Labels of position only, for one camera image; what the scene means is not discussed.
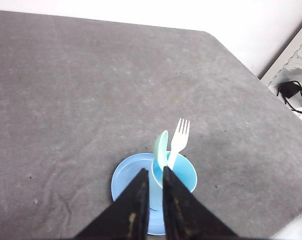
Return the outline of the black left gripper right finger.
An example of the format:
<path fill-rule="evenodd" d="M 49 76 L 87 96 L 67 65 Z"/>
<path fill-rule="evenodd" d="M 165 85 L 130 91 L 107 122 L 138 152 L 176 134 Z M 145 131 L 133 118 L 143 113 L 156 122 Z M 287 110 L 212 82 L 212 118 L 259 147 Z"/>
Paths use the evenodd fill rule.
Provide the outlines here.
<path fill-rule="evenodd" d="M 163 214 L 168 240 L 236 240 L 238 235 L 202 205 L 169 167 L 163 171 Z"/>

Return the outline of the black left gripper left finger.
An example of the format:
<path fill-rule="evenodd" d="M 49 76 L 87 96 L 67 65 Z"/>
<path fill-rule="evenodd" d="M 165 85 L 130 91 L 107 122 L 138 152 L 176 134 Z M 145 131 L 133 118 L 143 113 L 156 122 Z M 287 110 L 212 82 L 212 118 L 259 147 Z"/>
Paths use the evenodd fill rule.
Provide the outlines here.
<path fill-rule="evenodd" d="M 146 213 L 133 210 L 121 211 L 116 202 L 105 209 L 87 227 L 79 232 L 76 240 L 145 240 L 149 222 L 149 177 L 146 187 Z"/>

